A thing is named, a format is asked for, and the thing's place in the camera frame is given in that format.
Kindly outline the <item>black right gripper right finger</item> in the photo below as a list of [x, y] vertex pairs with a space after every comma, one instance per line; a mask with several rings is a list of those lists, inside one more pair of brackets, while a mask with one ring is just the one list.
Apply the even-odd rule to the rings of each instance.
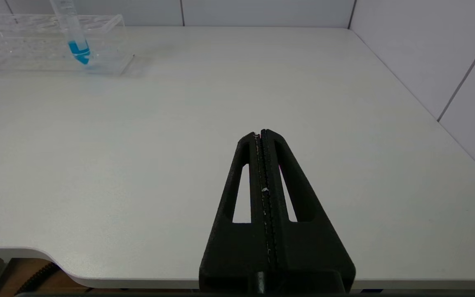
[[261, 131], [261, 193], [269, 267], [266, 293], [334, 294], [351, 290], [356, 269], [285, 139]]

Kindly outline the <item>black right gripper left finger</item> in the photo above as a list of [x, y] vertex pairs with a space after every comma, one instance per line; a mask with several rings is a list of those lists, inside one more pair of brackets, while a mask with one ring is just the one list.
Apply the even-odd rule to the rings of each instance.
[[[243, 167], [249, 168], [251, 222], [234, 222]], [[276, 268], [270, 190], [260, 135], [242, 137], [230, 165], [216, 217], [199, 268], [202, 292], [265, 294]]]

